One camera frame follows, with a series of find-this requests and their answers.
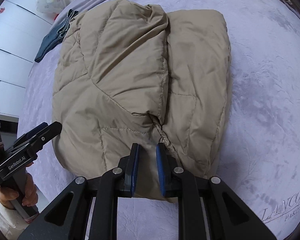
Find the black device body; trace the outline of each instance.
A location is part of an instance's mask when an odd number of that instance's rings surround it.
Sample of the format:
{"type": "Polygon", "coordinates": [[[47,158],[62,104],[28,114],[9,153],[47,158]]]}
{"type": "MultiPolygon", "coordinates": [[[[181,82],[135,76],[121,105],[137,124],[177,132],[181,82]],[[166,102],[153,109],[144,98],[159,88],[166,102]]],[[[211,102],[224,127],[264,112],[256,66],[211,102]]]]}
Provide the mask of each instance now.
{"type": "Polygon", "coordinates": [[[39,213],[37,206],[22,205],[25,196],[26,165],[38,158],[37,152],[44,144],[61,133],[62,125],[42,123],[18,138],[6,151],[0,150],[0,186],[9,187],[19,193],[11,204],[30,223],[39,213]]]}

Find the beige puffer jacket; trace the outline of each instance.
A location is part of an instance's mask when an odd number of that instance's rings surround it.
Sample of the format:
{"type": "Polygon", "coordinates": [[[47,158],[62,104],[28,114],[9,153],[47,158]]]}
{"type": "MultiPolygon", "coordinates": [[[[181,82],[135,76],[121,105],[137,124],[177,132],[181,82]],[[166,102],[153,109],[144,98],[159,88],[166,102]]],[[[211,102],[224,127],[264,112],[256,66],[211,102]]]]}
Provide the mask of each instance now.
{"type": "Polygon", "coordinates": [[[114,0],[79,14],[55,71],[58,160],[94,178],[139,143],[136,195],[152,199],[163,199],[158,142],[194,175],[212,175],[230,104],[230,58],[226,22],[214,10],[166,14],[114,0]]]}

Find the black metal bracket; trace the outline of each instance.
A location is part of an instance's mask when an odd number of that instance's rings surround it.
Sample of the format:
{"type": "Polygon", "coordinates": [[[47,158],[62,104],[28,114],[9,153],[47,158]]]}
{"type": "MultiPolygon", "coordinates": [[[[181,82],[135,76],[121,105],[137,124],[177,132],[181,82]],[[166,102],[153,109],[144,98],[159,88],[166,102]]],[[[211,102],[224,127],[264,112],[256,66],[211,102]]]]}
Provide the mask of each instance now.
{"type": "Polygon", "coordinates": [[[276,240],[225,182],[178,167],[162,143],[157,146],[157,166],[162,196],[178,197],[179,240],[276,240]]]}
{"type": "Polygon", "coordinates": [[[19,193],[17,199],[10,202],[27,223],[37,217],[38,208],[22,205],[25,196],[26,165],[36,160],[37,152],[59,135],[61,130],[62,125],[59,122],[51,125],[44,122],[18,138],[6,151],[0,149],[0,186],[12,188],[19,193]]]}
{"type": "Polygon", "coordinates": [[[83,240],[94,204],[90,239],[117,239],[118,197],[131,198],[136,189],[140,145],[101,177],[72,181],[26,228],[19,240],[83,240]]]}

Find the white sleeve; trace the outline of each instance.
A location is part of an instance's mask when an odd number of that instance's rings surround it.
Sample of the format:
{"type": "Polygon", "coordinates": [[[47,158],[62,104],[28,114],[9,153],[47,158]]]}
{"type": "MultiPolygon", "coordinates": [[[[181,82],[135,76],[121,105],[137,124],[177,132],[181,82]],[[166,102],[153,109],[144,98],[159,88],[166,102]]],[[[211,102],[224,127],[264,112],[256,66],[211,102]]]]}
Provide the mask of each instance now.
{"type": "Polygon", "coordinates": [[[0,231],[8,240],[16,240],[27,226],[16,210],[8,209],[0,203],[0,231]]]}

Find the plush blanket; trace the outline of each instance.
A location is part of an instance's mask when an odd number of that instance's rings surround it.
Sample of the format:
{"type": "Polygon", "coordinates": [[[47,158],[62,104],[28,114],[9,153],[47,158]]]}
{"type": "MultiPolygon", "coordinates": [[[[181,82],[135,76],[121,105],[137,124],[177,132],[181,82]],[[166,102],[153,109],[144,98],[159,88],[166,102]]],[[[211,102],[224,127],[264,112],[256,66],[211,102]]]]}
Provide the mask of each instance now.
{"type": "Polygon", "coordinates": [[[230,42],[214,10],[166,14],[114,0],[75,17],[55,71],[53,139],[63,167],[87,179],[142,147],[136,196],[163,199],[156,145],[195,176],[214,175],[229,113],[230,42]]]}
{"type": "MultiPolygon", "coordinates": [[[[223,14],[233,97],[218,174],[283,240],[300,222],[300,19],[280,0],[130,1],[160,4],[165,12],[214,9],[223,14]]],[[[60,45],[30,73],[19,135],[51,122],[59,53],[60,45]]],[[[59,164],[51,143],[38,155],[29,171],[51,201],[75,176],[59,164]]],[[[120,199],[118,239],[178,239],[177,207],[120,199]]]]}

